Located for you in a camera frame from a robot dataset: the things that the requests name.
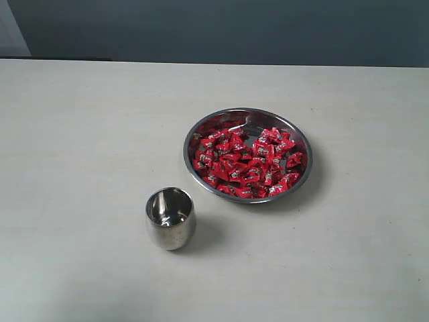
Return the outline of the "red candy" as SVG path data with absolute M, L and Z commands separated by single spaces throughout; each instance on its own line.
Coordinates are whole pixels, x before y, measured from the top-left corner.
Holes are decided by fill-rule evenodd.
M 211 169 L 212 158 L 203 151 L 197 151 L 195 159 L 193 159 L 192 163 L 193 169 L 195 169 L 195 171 L 206 171 Z
M 286 160 L 286 168 L 294 168 L 296 166 L 303 165 L 305 161 L 305 154 L 302 152 L 295 152 L 290 154 Z
M 239 198 L 252 199 L 253 191 L 252 188 L 248 186 L 235 188 L 235 195 Z
M 283 177 L 278 183 L 272 185 L 268 188 L 268 196 L 276 196 L 286 192 L 290 188 L 288 184 L 288 179 Z
M 264 129 L 257 140 L 262 144 L 278 144 L 283 140 L 283 135 L 276 127 L 273 127 Z

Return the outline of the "stainless steel cup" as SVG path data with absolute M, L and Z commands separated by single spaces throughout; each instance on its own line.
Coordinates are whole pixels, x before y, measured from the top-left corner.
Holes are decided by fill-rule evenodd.
M 167 251 L 183 248 L 196 231 L 191 196 L 177 187 L 160 189 L 147 200 L 145 222 L 149 237 L 157 247 Z

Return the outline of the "round stainless steel plate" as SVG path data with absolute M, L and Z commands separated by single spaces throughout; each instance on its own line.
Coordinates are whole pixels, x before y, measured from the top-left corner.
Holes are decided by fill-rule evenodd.
M 264 129 L 276 127 L 283 135 L 278 144 L 262 144 L 257 139 Z M 210 170 L 195 171 L 197 151 L 212 158 Z M 305 154 L 303 165 L 286 168 L 290 154 Z M 297 191 L 312 169 L 312 148 L 307 137 L 290 121 L 274 113 L 238 107 L 214 112 L 198 121 L 183 145 L 187 170 L 198 184 L 218 197 L 240 204 L 271 203 Z M 283 177 L 290 188 L 268 196 L 268 188 Z M 251 187 L 252 199 L 239 198 L 235 188 Z

